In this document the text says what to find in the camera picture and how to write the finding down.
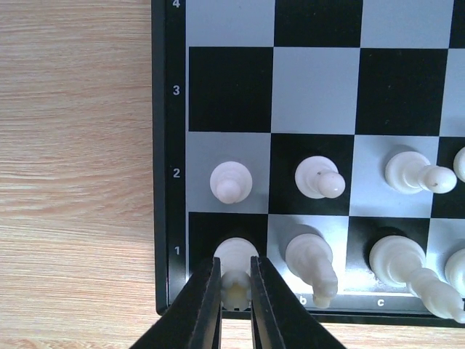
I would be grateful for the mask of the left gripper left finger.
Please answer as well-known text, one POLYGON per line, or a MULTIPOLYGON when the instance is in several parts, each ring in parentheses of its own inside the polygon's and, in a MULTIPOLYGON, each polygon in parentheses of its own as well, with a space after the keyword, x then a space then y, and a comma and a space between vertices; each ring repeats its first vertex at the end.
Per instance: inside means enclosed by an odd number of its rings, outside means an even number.
POLYGON ((132 349, 221 347, 220 259, 203 261, 168 310, 132 349))

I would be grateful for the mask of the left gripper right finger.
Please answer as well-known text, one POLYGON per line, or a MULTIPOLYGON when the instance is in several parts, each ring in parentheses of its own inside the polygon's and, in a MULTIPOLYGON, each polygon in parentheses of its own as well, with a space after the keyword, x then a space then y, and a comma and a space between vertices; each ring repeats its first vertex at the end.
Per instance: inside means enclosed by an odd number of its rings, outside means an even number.
POLYGON ((310 315, 266 257, 251 258, 251 328, 255 348, 343 348, 310 315))

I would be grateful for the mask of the white knight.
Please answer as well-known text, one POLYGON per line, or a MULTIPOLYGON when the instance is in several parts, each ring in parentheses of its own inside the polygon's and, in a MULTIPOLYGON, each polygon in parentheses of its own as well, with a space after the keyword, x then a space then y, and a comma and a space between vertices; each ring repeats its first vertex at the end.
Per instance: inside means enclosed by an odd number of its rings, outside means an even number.
POLYGON ((315 307, 328 308, 339 285, 329 244, 316 234, 301 234, 288 243, 285 261, 295 276, 312 287, 315 307))

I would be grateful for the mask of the white rook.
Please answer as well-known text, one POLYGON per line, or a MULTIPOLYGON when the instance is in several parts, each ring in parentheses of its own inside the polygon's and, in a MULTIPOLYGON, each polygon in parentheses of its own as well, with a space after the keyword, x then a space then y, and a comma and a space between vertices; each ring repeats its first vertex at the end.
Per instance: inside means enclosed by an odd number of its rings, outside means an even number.
POLYGON ((229 238, 216 249, 221 265, 221 300, 226 310, 243 311, 251 303, 251 258, 258 256, 255 246, 244 238, 229 238))

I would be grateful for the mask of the white chess piece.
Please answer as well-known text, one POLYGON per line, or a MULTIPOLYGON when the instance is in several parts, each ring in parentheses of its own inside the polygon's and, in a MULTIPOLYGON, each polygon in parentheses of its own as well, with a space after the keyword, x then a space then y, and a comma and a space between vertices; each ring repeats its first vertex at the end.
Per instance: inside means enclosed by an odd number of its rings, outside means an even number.
POLYGON ((465 147, 462 147, 455 155, 453 171, 460 181, 465 182, 465 147))
POLYGON ((296 168, 294 179, 299 191, 308 198, 337 198, 346 183, 335 163, 324 156, 310 156, 296 168))
POLYGON ((243 201, 251 192, 253 179, 247 167, 237 161, 217 165, 210 176, 210 189, 223 204, 243 201))
POLYGON ((371 248, 369 264, 378 280, 388 286, 407 288, 436 317, 464 323, 460 293, 425 267, 425 252, 414 240, 404 236, 381 238, 371 248))

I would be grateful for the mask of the white chess queen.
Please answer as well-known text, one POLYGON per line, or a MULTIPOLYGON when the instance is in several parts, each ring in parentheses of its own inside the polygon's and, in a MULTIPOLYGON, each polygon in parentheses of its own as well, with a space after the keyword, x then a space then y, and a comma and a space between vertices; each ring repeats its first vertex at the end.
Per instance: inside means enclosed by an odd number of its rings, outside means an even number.
POLYGON ((465 295, 465 249, 460 249, 450 256, 445 264, 447 282, 461 294, 465 295))

